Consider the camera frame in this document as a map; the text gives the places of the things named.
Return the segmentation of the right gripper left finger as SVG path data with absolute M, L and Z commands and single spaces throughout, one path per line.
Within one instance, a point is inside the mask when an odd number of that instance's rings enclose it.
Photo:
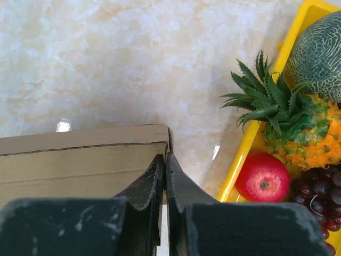
M 19 198 L 1 209 L 1 255 L 155 255 L 164 158 L 114 197 Z

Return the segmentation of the brown cardboard box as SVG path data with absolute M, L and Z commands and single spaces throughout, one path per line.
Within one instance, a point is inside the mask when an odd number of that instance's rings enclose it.
M 26 197 L 111 197 L 172 149 L 164 124 L 1 138 L 1 205 Z

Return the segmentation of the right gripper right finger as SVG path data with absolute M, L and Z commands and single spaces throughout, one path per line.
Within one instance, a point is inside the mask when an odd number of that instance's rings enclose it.
M 296 203 L 221 203 L 166 157 L 170 255 L 329 255 L 315 217 Z

